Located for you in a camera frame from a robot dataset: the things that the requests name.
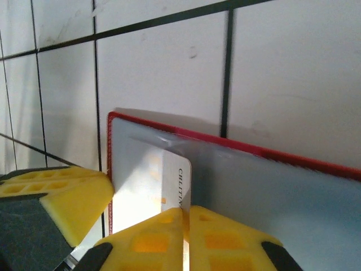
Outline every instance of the white card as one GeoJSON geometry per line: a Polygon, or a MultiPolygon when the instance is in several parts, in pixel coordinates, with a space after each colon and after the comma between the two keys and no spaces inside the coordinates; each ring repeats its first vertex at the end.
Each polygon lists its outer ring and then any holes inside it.
{"type": "Polygon", "coordinates": [[[191,206],[191,162],[170,151],[163,152],[162,211],[191,206]]]}

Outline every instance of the red plastic frame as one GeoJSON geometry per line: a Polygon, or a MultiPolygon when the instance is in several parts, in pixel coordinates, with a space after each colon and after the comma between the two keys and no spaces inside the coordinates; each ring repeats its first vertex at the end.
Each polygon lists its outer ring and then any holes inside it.
{"type": "MultiPolygon", "coordinates": [[[[361,170],[356,168],[348,168],[337,164],[331,164],[322,162],[315,159],[309,159],[297,155],[287,154],[280,151],[271,150],[269,148],[258,147],[255,145],[250,145],[247,143],[242,143],[239,141],[234,141],[227,138],[221,138],[216,136],[210,136],[208,134],[198,133],[191,130],[179,128],[176,126],[166,125],[162,123],[157,123],[151,120],[145,120],[134,116],[125,115],[122,113],[118,113],[112,111],[108,114],[108,177],[112,180],[112,121],[113,119],[123,119],[127,121],[131,121],[132,123],[138,123],[141,125],[145,125],[151,128],[155,128],[157,130],[162,130],[168,133],[176,134],[181,137],[186,137],[189,139],[201,140],[205,142],[215,143],[224,147],[233,148],[235,150],[240,150],[244,152],[248,152],[253,155],[257,155],[262,158],[271,159],[275,161],[280,161],[283,163],[287,163],[290,165],[295,165],[298,167],[304,167],[308,169],[313,169],[315,171],[320,171],[323,173],[331,174],[334,176],[354,179],[357,181],[361,181],[361,170]]],[[[112,202],[109,203],[108,207],[109,213],[109,234],[112,234],[113,231],[113,209],[112,209],[112,202]]]]}

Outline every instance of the black rubber tip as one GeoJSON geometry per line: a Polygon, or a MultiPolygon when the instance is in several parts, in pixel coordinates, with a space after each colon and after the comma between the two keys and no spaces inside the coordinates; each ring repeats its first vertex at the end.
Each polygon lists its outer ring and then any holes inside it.
{"type": "Polygon", "coordinates": [[[110,243],[102,243],[89,249],[73,271],[100,271],[112,249],[110,243]]]}
{"type": "Polygon", "coordinates": [[[267,241],[262,247],[278,271],[303,271],[284,247],[267,241]]]}

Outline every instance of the white tile wall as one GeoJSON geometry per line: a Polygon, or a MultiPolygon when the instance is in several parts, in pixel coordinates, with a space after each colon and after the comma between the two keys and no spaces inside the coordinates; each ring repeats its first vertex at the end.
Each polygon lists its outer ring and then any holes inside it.
{"type": "Polygon", "coordinates": [[[0,136],[0,175],[16,170],[12,140],[0,136]]]}
{"type": "Polygon", "coordinates": [[[220,2],[220,0],[96,0],[97,32],[135,24],[192,8],[220,2]]]}
{"type": "MultiPolygon", "coordinates": [[[[93,16],[102,32],[216,2],[96,0],[92,12],[91,0],[33,0],[37,45],[91,35],[93,16]]],[[[33,50],[30,0],[0,5],[4,55],[33,50]]],[[[361,168],[360,14],[359,0],[278,0],[236,10],[229,137],[361,168]]],[[[98,40],[104,171],[106,118],[116,107],[219,134],[225,22],[220,12],[98,40]]],[[[94,43],[38,56],[47,152],[98,169],[94,43]]],[[[14,136],[43,150],[36,56],[7,60],[6,72],[14,136]]],[[[0,133],[12,136],[2,63],[0,133]]],[[[45,166],[43,154],[19,143],[15,154],[18,169],[45,166]]],[[[48,158],[48,165],[64,164],[48,158]]],[[[0,174],[15,168],[13,142],[0,136],[0,174]]],[[[100,224],[78,259],[101,237],[100,224]]]]}
{"type": "Polygon", "coordinates": [[[93,33],[90,0],[33,0],[33,3],[38,47],[93,33]]]}
{"type": "Polygon", "coordinates": [[[44,150],[36,56],[5,61],[14,138],[44,150]]]}
{"type": "Polygon", "coordinates": [[[45,155],[19,143],[15,143],[17,169],[44,168],[45,155]]]}
{"type": "Polygon", "coordinates": [[[200,119],[209,125],[194,129],[219,133],[224,23],[222,12],[98,42],[104,163],[107,114],[116,107],[200,119]]]}
{"type": "Polygon", "coordinates": [[[47,152],[98,169],[93,43],[39,54],[47,152]]]}
{"type": "Polygon", "coordinates": [[[67,164],[64,164],[58,160],[55,160],[53,158],[50,158],[49,156],[47,157],[47,166],[48,167],[63,167],[63,166],[67,166],[67,164]]]}
{"type": "Polygon", "coordinates": [[[360,168],[361,3],[237,10],[232,139],[360,168]]]}
{"type": "Polygon", "coordinates": [[[0,133],[12,136],[3,62],[0,62],[0,133]]]}
{"type": "Polygon", "coordinates": [[[0,1],[4,56],[35,49],[30,1],[0,1]]]}

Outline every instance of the black grout line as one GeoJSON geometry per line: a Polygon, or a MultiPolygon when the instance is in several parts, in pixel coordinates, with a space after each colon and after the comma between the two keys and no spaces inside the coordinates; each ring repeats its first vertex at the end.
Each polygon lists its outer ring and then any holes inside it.
{"type": "Polygon", "coordinates": [[[20,145],[23,145],[23,146],[25,146],[25,147],[27,147],[27,148],[32,149],[33,151],[37,151],[37,152],[39,152],[40,154],[47,155],[48,157],[53,158],[54,160],[57,160],[57,161],[59,161],[59,162],[61,162],[61,163],[63,163],[63,164],[66,164],[66,165],[77,165],[77,164],[74,164],[74,163],[72,163],[72,162],[69,162],[69,161],[67,161],[67,160],[65,160],[65,159],[63,159],[63,158],[60,158],[60,157],[58,157],[58,156],[56,156],[56,155],[54,155],[54,154],[49,154],[48,152],[45,152],[45,151],[43,151],[43,150],[41,150],[41,149],[39,149],[39,148],[36,148],[36,147],[34,147],[34,146],[31,146],[31,145],[29,145],[29,144],[27,144],[27,143],[25,143],[25,142],[22,142],[22,141],[20,141],[20,140],[14,139],[14,138],[11,138],[11,137],[3,134],[3,133],[0,133],[0,136],[1,136],[1,137],[5,137],[5,138],[11,140],[14,145],[15,145],[15,143],[18,143],[18,144],[20,144],[20,145]]]}
{"type": "MultiPolygon", "coordinates": [[[[36,50],[38,46],[37,46],[37,42],[36,42],[35,17],[34,17],[33,0],[30,0],[30,7],[31,7],[31,10],[32,10],[34,45],[35,45],[35,50],[36,50]]],[[[46,141],[45,141],[43,101],[42,101],[41,86],[40,86],[40,71],[39,71],[39,56],[38,56],[38,51],[36,51],[35,56],[36,56],[36,69],[37,69],[37,73],[38,73],[38,87],[39,87],[39,99],[40,99],[40,111],[41,111],[41,125],[42,125],[42,132],[43,132],[43,144],[44,144],[44,152],[47,153],[47,151],[46,151],[46,141]]],[[[45,155],[45,166],[47,167],[47,155],[45,155]]]]}
{"type": "MultiPolygon", "coordinates": [[[[95,0],[92,0],[92,11],[96,8],[95,0]]],[[[93,35],[96,34],[96,17],[93,17],[93,35]]],[[[100,109],[99,109],[99,77],[98,77],[98,46],[94,40],[94,75],[95,75],[95,104],[96,104],[96,135],[98,138],[98,163],[99,171],[102,171],[102,149],[100,145],[100,109]]],[[[102,213],[102,237],[105,237],[105,217],[102,213]]]]}
{"type": "Polygon", "coordinates": [[[135,23],[132,25],[124,26],[124,27],[119,27],[119,28],[107,30],[107,31],[100,32],[100,33],[95,33],[95,34],[92,34],[89,36],[76,38],[74,40],[65,41],[62,43],[55,44],[55,45],[46,46],[43,48],[39,48],[37,50],[30,50],[30,51],[26,51],[26,52],[14,54],[14,55],[9,55],[9,56],[5,56],[5,57],[2,56],[0,61],[18,58],[18,57],[26,56],[26,55],[31,55],[31,54],[35,54],[36,52],[41,53],[41,52],[46,52],[46,51],[51,51],[51,50],[55,50],[55,49],[72,46],[72,45],[78,45],[78,44],[89,42],[89,41],[96,41],[96,40],[100,40],[102,38],[113,37],[113,36],[120,35],[120,34],[125,34],[125,33],[130,33],[130,32],[134,32],[134,31],[138,31],[138,30],[142,30],[142,29],[157,27],[157,26],[164,25],[164,24],[175,23],[178,21],[193,19],[193,18],[205,16],[205,15],[219,13],[222,11],[228,11],[230,8],[230,5],[232,5],[233,8],[240,8],[240,7],[256,5],[256,4],[260,4],[260,3],[264,3],[264,2],[269,2],[269,1],[273,1],[273,0],[243,0],[243,1],[229,0],[229,1],[219,2],[219,3],[214,3],[214,4],[207,5],[207,6],[197,7],[197,8],[193,8],[191,10],[181,11],[181,12],[177,12],[177,13],[174,13],[171,15],[166,15],[163,17],[143,21],[140,23],[135,23]]]}
{"type": "MultiPolygon", "coordinates": [[[[2,38],[1,38],[1,31],[0,31],[0,48],[1,48],[1,57],[4,57],[4,50],[2,46],[2,38]]],[[[9,113],[9,121],[10,121],[10,130],[11,130],[11,137],[14,138],[14,131],[12,129],[12,120],[11,120],[11,110],[10,110],[10,99],[9,99],[9,90],[7,86],[7,76],[6,76],[6,68],[5,68],[5,61],[2,62],[3,69],[4,69],[4,79],[5,79],[5,89],[6,89],[6,98],[7,98],[7,107],[9,113]]],[[[16,161],[16,152],[15,152],[15,143],[12,141],[12,148],[14,151],[14,159],[15,159],[15,169],[17,170],[17,161],[16,161]]]]}
{"type": "Polygon", "coordinates": [[[233,7],[228,12],[227,19],[227,33],[226,33],[226,57],[224,61],[224,82],[223,82],[223,101],[222,101],[222,115],[221,115],[221,130],[219,136],[227,138],[228,133],[228,108],[230,102],[230,80],[232,68],[232,45],[233,32],[235,23],[235,10],[233,7]]]}
{"type": "Polygon", "coordinates": [[[14,54],[14,55],[8,55],[8,56],[2,56],[2,58],[0,59],[1,60],[9,60],[9,59],[13,59],[13,58],[20,58],[22,56],[27,56],[27,55],[33,55],[36,53],[36,50],[30,50],[30,51],[25,51],[25,52],[21,52],[21,53],[18,53],[18,54],[14,54]]]}

